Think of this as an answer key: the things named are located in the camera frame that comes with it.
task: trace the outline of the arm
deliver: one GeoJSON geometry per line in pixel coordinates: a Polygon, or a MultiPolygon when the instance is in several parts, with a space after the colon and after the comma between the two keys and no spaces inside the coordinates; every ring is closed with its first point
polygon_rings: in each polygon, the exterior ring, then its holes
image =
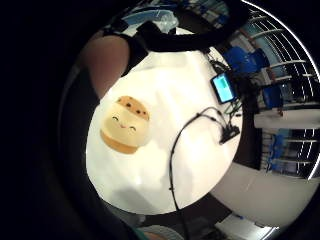
{"type": "Polygon", "coordinates": [[[118,36],[90,41],[81,53],[81,62],[89,69],[91,84],[101,99],[121,77],[129,61],[129,45],[118,36]]]}

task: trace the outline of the charger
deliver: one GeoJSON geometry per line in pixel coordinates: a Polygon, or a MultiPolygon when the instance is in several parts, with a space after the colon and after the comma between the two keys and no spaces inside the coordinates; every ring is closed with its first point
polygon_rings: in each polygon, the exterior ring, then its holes
{"type": "Polygon", "coordinates": [[[229,141],[230,139],[234,138],[240,133],[240,129],[237,126],[227,126],[222,131],[222,136],[219,141],[219,144],[222,145],[229,141]]]}

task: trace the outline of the white cylinder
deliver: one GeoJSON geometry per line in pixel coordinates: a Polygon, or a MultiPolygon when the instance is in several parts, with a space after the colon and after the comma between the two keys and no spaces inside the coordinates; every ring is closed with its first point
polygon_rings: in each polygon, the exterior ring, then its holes
{"type": "Polygon", "coordinates": [[[256,128],[315,129],[320,128],[320,109],[283,111],[281,117],[273,110],[254,115],[256,128]]]}

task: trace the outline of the black sleeve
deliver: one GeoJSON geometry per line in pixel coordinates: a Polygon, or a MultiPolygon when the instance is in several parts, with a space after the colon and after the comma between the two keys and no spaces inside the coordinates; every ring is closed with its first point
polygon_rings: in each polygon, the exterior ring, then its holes
{"type": "Polygon", "coordinates": [[[97,239],[138,239],[129,226],[104,206],[87,175],[86,139],[98,104],[99,98],[91,86],[89,72],[84,69],[73,82],[63,104],[59,173],[74,208],[97,233],[97,239]]]}

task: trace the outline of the smartphone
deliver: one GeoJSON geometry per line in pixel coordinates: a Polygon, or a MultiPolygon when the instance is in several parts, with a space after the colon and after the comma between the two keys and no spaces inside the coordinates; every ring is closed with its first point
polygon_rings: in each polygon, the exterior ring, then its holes
{"type": "Polygon", "coordinates": [[[237,99],[235,88],[226,73],[219,74],[210,80],[220,104],[237,99]]]}

